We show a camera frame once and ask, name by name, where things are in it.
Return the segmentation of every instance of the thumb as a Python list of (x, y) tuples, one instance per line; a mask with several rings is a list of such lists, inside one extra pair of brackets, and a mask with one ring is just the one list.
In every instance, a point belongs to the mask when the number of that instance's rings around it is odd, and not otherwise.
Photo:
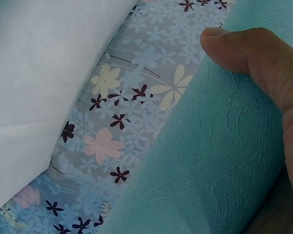
[(293, 186), (293, 48), (264, 28), (242, 32), (207, 28), (201, 44), (220, 66), (249, 74), (283, 111), (285, 157)]

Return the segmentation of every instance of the fabric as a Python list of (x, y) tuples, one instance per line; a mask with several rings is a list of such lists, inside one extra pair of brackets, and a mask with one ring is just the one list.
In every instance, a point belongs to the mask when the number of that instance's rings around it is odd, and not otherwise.
[(0, 0), (0, 207), (48, 168), (73, 105), (135, 3)]
[(221, 26), (231, 6), (139, 2), (94, 69), (50, 168), (0, 209), (0, 234), (96, 233), (199, 66), (200, 33)]
[[(223, 25), (293, 46), (293, 1), (240, 0)], [(205, 58), (100, 234), (239, 234), (284, 165), (282, 114)]]

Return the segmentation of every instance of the floral fabric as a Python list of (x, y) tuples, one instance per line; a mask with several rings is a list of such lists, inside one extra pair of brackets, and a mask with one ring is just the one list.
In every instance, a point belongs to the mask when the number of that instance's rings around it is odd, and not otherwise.
[(49, 169), (0, 209), (0, 234), (96, 233), (204, 56), (199, 37), (234, 1), (137, 3), (93, 71)]

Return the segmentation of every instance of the pink flower print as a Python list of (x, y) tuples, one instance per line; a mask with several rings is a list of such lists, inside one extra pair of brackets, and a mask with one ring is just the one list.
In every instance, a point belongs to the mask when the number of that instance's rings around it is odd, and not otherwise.
[(107, 128), (98, 131), (96, 138), (84, 136), (85, 142), (88, 144), (84, 150), (86, 155), (96, 155), (99, 164), (103, 163), (106, 156), (117, 158), (121, 156), (118, 151), (123, 148), (124, 144), (120, 141), (112, 140), (112, 134)]
[(40, 193), (38, 189), (34, 191), (30, 185), (27, 185), (13, 197), (13, 200), (28, 209), (30, 205), (40, 204)]

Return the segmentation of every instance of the crinkled leather texture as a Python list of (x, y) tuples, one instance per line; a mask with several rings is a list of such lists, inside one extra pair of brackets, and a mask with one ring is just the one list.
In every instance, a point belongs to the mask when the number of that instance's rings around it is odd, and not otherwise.
[[(240, 0), (225, 29), (293, 46), (293, 1)], [(238, 234), (283, 163), (282, 114), (248, 76), (205, 58), (100, 234)]]

